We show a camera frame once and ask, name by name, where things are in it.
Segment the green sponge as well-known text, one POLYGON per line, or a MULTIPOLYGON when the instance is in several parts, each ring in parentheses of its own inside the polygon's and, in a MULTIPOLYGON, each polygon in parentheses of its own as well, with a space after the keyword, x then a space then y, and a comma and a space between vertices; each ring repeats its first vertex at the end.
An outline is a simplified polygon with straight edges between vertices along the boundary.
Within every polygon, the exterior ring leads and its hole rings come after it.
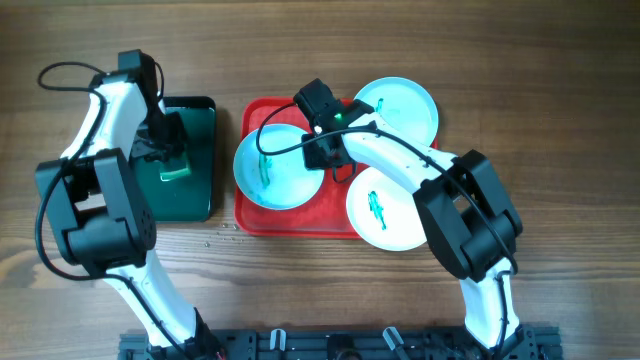
POLYGON ((162 182, 174 181, 190 174, 191 163, 187 151, 183 151, 177 157, 170 157, 159 167, 159 176, 162 182))

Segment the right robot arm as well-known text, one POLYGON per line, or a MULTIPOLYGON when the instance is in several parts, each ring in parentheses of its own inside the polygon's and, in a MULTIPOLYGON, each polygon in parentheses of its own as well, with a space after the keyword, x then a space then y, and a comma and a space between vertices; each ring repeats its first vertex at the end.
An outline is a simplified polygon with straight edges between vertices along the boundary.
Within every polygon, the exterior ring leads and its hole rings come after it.
POLYGON ((365 102, 337 99, 319 79, 293 102, 312 130, 302 147, 314 167, 366 164, 409 192, 431 252, 461 282, 467 332, 494 357, 505 355, 519 326, 509 280, 523 224, 488 158, 431 148, 365 102))

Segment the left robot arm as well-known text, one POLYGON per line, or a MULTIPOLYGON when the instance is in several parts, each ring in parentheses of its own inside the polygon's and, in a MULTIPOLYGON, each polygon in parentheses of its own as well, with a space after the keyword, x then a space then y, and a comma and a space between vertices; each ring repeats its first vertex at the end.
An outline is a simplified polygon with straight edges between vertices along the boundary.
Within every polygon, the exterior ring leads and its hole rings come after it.
POLYGON ((221 359, 222 343, 176 289, 155 245, 161 222, 206 220, 213 205, 216 106, 169 97, 161 66, 140 50, 84 87, 89 109, 69 147, 39 164, 35 223, 49 224, 80 281, 104 281, 143 324, 123 359, 221 359))

